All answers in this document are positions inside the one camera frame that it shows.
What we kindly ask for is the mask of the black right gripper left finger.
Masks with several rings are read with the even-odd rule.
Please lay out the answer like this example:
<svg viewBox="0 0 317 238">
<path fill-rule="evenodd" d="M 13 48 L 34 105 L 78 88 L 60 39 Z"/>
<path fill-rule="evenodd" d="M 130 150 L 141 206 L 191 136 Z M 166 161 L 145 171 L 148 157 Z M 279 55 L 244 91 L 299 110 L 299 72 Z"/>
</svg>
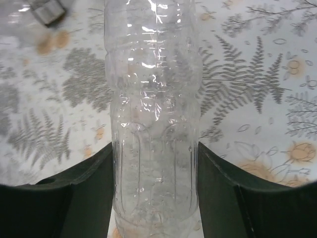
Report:
<svg viewBox="0 0 317 238">
<path fill-rule="evenodd" d="M 0 186 L 2 238 L 105 238 L 113 199 L 112 145 L 36 184 Z"/>
</svg>

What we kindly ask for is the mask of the clear plastic bottle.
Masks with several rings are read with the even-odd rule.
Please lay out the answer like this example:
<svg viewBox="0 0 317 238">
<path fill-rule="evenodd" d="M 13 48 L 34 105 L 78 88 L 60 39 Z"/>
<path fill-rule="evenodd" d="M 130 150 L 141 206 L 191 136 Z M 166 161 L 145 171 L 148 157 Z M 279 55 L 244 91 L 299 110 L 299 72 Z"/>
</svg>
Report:
<svg viewBox="0 0 317 238">
<path fill-rule="evenodd" d="M 202 59 L 193 0 L 107 0 L 116 227 L 186 238 L 198 209 Z"/>
</svg>

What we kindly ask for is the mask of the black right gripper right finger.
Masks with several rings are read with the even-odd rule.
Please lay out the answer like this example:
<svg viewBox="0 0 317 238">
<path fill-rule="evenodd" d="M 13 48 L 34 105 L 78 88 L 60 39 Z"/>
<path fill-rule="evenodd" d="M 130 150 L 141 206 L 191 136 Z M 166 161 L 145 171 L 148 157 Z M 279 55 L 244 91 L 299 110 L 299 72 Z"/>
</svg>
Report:
<svg viewBox="0 0 317 238">
<path fill-rule="evenodd" d="M 198 146 L 198 197 L 207 238 L 314 238 L 317 184 L 288 187 Z"/>
</svg>

